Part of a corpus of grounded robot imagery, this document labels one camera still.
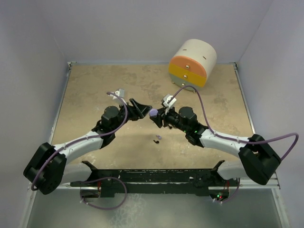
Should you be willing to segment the purple earbud charging case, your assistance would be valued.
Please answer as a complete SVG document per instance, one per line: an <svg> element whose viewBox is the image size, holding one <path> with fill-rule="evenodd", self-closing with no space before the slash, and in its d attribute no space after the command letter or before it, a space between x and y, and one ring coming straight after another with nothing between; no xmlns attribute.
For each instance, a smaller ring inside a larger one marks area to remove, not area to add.
<svg viewBox="0 0 304 228"><path fill-rule="evenodd" d="M150 117L157 116L157 114L158 114L158 110L157 110L157 109L152 108L152 109L149 111L149 116L150 116Z"/></svg>

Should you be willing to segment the purple black wireless earbud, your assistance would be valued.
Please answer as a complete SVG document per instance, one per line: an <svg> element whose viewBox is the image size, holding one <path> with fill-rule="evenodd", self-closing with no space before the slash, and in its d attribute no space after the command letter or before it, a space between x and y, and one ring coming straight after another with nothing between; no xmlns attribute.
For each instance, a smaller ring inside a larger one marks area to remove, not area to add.
<svg viewBox="0 0 304 228"><path fill-rule="evenodd" d="M160 135L156 135L155 137L156 137L156 139L153 140L154 143L159 144L159 143L160 143L160 140L162 139L162 137L161 137Z"/></svg>

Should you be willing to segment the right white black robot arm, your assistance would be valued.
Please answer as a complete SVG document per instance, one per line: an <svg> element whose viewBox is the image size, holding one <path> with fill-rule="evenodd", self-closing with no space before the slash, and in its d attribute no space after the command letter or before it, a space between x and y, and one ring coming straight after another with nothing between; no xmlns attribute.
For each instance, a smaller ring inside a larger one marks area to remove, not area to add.
<svg viewBox="0 0 304 228"><path fill-rule="evenodd" d="M260 185L266 185L281 163L272 147L263 142L262 136L216 136L198 122L191 107L182 107L178 112L174 108L152 109L149 117L159 128L172 126L181 130L192 145L216 149L238 158L238 161L222 162L217 171L211 174L211 180L217 186L232 178L250 178Z"/></svg>

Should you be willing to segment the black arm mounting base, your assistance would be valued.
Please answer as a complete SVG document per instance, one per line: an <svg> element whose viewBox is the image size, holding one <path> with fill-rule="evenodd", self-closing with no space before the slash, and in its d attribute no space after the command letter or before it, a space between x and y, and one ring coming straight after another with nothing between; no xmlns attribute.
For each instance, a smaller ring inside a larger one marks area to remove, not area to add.
<svg viewBox="0 0 304 228"><path fill-rule="evenodd" d="M212 169L98 169L84 162L92 173L85 181L73 181L87 197L114 197L117 193L130 194L193 194L212 196L220 200L229 197L229 188L239 180L224 180L217 174L218 162Z"/></svg>

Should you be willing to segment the round cream drawer cabinet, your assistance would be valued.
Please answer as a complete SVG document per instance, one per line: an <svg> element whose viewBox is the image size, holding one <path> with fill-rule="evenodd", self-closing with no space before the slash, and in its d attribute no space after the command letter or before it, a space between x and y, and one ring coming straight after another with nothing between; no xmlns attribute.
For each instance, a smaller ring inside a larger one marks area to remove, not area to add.
<svg viewBox="0 0 304 228"><path fill-rule="evenodd" d="M201 90L217 62L215 49L207 42L189 39L169 62L171 81L187 90Z"/></svg>

